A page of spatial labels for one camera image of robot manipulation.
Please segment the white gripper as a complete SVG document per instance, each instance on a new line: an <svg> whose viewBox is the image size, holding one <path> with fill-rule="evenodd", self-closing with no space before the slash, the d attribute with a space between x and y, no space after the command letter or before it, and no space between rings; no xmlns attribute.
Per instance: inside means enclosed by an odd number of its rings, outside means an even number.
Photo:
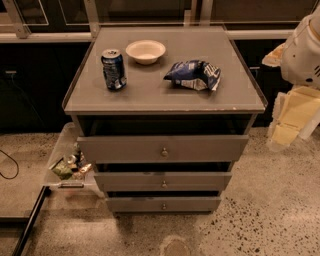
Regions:
<svg viewBox="0 0 320 256"><path fill-rule="evenodd" d="M269 52L262 64L280 67L285 44ZM320 90L295 85L288 93L280 92L275 100L272 122L268 128L267 146L279 152L288 148L297 138L308 139L320 124Z"/></svg>

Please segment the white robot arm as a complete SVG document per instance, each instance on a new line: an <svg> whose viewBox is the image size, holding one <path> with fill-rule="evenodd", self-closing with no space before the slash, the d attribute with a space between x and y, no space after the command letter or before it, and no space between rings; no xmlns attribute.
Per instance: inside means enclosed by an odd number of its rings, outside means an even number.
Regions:
<svg viewBox="0 0 320 256"><path fill-rule="evenodd" d="M320 123L320 7L262 63L279 67L282 78L293 85L287 93L278 93L268 129L267 146L279 152L297 137L306 140Z"/></svg>

